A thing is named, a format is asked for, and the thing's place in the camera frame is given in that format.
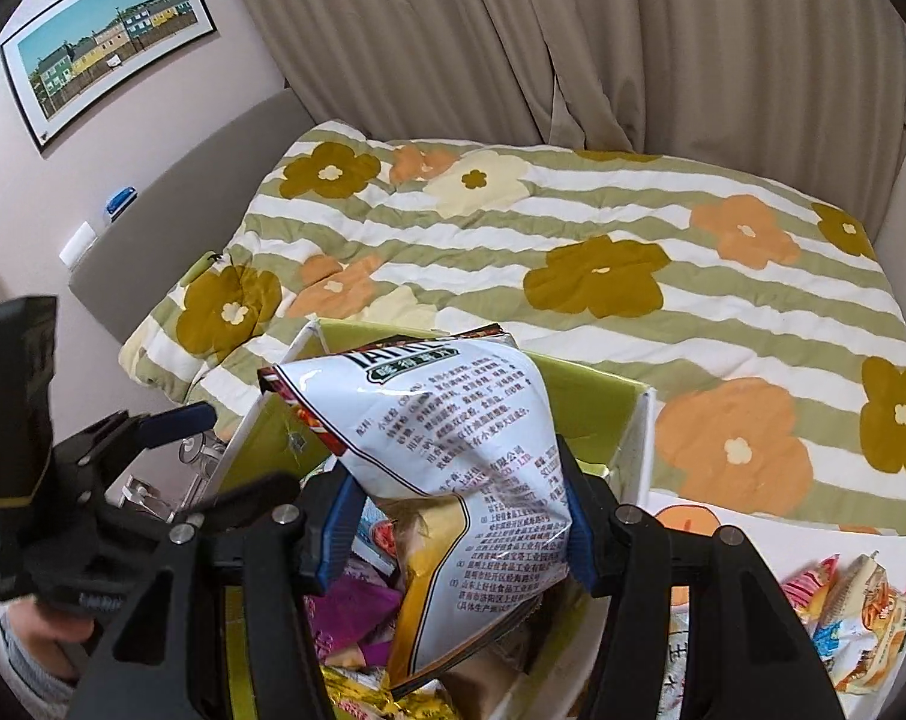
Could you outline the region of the person's left hand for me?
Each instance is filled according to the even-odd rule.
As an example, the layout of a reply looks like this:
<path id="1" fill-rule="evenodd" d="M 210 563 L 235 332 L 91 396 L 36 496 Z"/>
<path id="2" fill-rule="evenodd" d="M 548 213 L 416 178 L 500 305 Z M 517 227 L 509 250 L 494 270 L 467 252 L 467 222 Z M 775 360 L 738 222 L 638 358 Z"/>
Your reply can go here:
<path id="1" fill-rule="evenodd" d="M 27 596 L 7 608 L 7 621 L 26 653 L 44 671 L 64 681 L 79 678 L 76 663 L 64 647 L 85 644 L 94 635 L 92 619 L 74 616 Z"/>

